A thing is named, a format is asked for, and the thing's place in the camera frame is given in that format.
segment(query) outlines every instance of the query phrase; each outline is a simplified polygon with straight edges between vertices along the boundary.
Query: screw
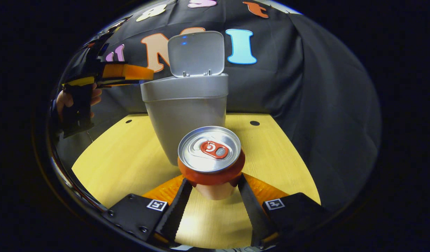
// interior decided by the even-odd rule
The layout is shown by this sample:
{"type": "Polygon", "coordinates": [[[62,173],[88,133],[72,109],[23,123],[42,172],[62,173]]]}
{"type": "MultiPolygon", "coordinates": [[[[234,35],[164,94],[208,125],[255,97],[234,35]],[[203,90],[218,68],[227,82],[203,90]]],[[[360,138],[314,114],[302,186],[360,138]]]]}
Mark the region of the screw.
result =
{"type": "Polygon", "coordinates": [[[142,233],[146,233],[146,232],[148,232],[148,228],[145,228],[144,226],[140,226],[140,227],[139,227],[139,230],[140,230],[142,233]]]}

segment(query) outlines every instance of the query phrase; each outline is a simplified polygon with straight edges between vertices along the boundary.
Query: soda can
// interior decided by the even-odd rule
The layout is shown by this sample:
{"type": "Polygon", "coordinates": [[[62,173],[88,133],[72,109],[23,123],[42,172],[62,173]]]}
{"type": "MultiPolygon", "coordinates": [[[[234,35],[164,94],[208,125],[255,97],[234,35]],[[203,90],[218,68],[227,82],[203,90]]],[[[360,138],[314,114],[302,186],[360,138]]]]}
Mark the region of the soda can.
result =
{"type": "Polygon", "coordinates": [[[244,161],[238,136],[219,126],[191,131],[178,147],[179,170],[203,196],[211,200],[232,195],[244,161]]]}

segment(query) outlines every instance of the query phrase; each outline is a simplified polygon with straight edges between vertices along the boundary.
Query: wooden table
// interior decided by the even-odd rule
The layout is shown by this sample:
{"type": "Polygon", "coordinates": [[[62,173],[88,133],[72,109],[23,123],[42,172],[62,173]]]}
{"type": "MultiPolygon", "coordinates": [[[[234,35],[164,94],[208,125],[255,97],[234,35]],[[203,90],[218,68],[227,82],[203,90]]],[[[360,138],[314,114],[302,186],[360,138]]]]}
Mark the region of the wooden table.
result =
{"type": "MultiPolygon", "coordinates": [[[[302,192],[320,204],[311,175],[277,123],[266,114],[227,114],[226,128],[239,137],[246,163],[243,171],[288,194],[302,192]],[[250,121],[258,121],[253,126],[250,121]]],[[[73,171],[85,188],[107,208],[129,193],[142,195],[173,177],[171,165],[146,114],[128,115],[81,154],[73,171]]],[[[210,249],[247,247],[252,226],[238,188],[233,196],[210,201],[192,190],[176,242],[210,249]]]]}

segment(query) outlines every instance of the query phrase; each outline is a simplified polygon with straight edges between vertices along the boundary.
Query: human hand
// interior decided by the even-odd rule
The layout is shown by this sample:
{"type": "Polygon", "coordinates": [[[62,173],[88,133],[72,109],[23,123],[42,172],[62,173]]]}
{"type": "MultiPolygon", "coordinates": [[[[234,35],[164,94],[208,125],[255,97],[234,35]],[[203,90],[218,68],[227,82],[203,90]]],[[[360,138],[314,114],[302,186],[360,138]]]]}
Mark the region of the human hand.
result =
{"type": "MultiPolygon", "coordinates": [[[[92,98],[90,99],[90,105],[96,105],[98,102],[101,102],[101,89],[96,89],[97,84],[92,84],[92,98]]],[[[56,98],[56,110],[58,110],[58,116],[59,120],[62,123],[63,122],[63,110],[64,106],[66,107],[72,107],[73,105],[73,97],[69,93],[65,93],[63,90],[58,94],[58,97],[56,98]]],[[[93,118],[94,113],[90,112],[90,118],[93,118]]]]}

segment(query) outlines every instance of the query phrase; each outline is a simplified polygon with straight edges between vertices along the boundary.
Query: red pull tab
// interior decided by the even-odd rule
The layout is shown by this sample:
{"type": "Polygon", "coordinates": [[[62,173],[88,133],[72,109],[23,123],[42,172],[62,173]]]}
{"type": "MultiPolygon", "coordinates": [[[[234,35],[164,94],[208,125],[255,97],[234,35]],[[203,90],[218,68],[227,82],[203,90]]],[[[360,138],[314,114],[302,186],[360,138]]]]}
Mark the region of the red pull tab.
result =
{"type": "Polygon", "coordinates": [[[213,141],[202,143],[201,151],[216,159],[223,159],[229,153],[229,149],[226,146],[213,141]]]}

